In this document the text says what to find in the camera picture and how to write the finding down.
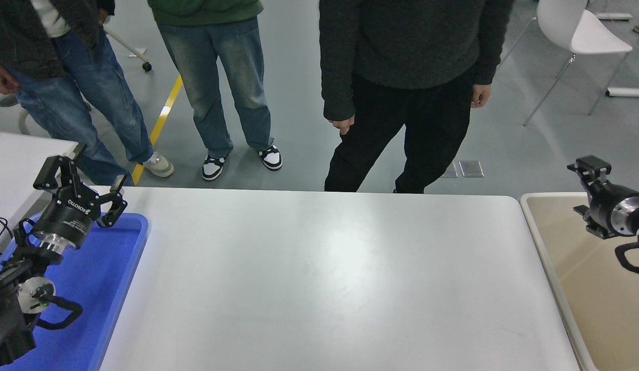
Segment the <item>person's right hand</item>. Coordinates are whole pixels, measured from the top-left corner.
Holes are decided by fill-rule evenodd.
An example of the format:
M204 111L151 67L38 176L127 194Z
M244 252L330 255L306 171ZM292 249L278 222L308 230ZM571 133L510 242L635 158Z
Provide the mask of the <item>person's right hand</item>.
M355 123L355 115L352 115L350 118L345 120L329 120L329 122L333 125L333 127L339 130L339 134L341 136L345 136Z
M15 94L20 89L20 84L16 78L0 65L0 94Z

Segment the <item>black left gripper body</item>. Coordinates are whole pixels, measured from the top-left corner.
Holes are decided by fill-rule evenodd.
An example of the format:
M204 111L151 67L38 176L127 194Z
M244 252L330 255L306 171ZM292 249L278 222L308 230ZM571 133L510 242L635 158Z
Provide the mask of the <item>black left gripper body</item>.
M72 185L60 188L33 225L33 235L42 241L62 238L67 240L66 247L79 249L99 216L98 198L98 193L85 185L79 190Z

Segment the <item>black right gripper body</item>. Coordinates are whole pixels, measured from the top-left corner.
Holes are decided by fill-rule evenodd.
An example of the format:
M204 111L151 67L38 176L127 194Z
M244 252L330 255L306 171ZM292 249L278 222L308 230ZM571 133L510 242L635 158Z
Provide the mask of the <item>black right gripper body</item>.
M636 235L639 230L639 192L613 183L590 196L595 219L619 235Z

